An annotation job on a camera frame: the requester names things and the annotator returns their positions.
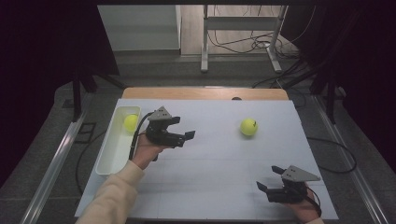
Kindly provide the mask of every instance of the white tray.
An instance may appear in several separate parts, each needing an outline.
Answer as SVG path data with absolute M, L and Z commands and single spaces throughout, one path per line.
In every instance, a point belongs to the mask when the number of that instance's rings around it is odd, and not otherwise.
M 114 174 L 128 161 L 134 132 L 126 131 L 123 122 L 130 114 L 136 114 L 138 122 L 140 121 L 139 106 L 116 106 L 99 152 L 95 167 L 97 174 L 104 176 Z

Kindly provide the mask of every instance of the yellow tennis ball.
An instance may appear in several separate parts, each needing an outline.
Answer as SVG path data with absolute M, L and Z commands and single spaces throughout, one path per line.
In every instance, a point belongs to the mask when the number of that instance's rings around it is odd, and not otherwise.
M 134 132 L 136 129 L 136 124 L 137 124 L 137 115 L 136 114 L 131 114 L 128 115 L 125 120 L 124 120 L 124 128 L 128 132 Z
M 240 129 L 244 135 L 251 136 L 257 132 L 259 124 L 255 119 L 244 119 L 242 120 Z

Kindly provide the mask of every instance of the white wall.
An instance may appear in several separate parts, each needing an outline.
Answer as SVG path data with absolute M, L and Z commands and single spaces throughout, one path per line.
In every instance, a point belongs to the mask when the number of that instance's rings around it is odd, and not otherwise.
M 180 49 L 180 6 L 98 6 L 113 51 Z

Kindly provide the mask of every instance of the human hand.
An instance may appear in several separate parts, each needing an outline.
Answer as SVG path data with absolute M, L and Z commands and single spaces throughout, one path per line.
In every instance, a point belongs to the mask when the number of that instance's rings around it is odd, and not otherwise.
M 151 143 L 147 139 L 146 134 L 141 133 L 139 134 L 134 157 L 131 159 L 131 161 L 140 167 L 140 169 L 144 170 L 149 166 L 149 163 L 166 148 L 169 147 L 158 146 Z
M 312 200 L 315 200 L 314 193 L 311 189 L 307 188 L 307 196 Z M 303 200 L 300 203 L 283 203 L 285 206 L 290 208 L 294 215 L 302 221 L 303 223 L 307 223 L 319 218 L 318 211 L 315 206 L 307 200 Z

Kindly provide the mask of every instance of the gray floor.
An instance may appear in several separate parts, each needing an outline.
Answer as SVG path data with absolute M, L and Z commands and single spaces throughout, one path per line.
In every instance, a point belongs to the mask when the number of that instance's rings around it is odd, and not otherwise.
M 260 57 L 211 57 L 209 73 L 201 74 L 199 57 L 148 57 L 144 63 L 138 60 L 128 62 L 128 57 L 118 58 L 121 71 L 116 79 L 129 86 L 225 86 L 249 87 L 255 81 L 275 74 L 268 59 Z M 288 67 L 293 61 L 282 61 Z M 95 122 L 94 135 L 107 128 L 114 106 L 122 95 L 122 90 L 96 77 L 99 85 L 94 95 L 89 113 L 84 122 Z M 289 91 L 289 97 L 297 106 L 307 136 L 331 138 L 314 104 L 306 80 Z M 59 146 L 73 115 L 73 109 L 66 103 L 72 98 L 71 85 L 59 88 L 55 104 L 40 133 L 29 148 L 20 165 L 0 190 L 0 223 L 18 223 L 21 220 L 38 184 L 43 177 L 54 152 Z M 335 118 L 346 144 L 355 153 L 359 168 L 381 202 L 390 223 L 396 222 L 396 176 L 384 163 L 370 141 L 336 102 Z M 78 180 L 84 188 L 88 181 L 103 136 L 94 141 L 85 151 L 78 168 Z M 320 142 L 311 142 L 313 153 L 319 164 L 342 169 L 345 165 L 335 147 Z M 78 158 L 87 144 L 74 144 L 64 167 L 59 174 L 49 199 L 39 217 L 38 223 L 73 223 L 78 206 L 78 192 L 75 173 Z M 332 197 L 332 202 L 340 217 L 339 221 L 328 223 L 374 223 L 367 212 L 365 202 L 357 192 L 350 175 L 333 175 L 322 172 Z

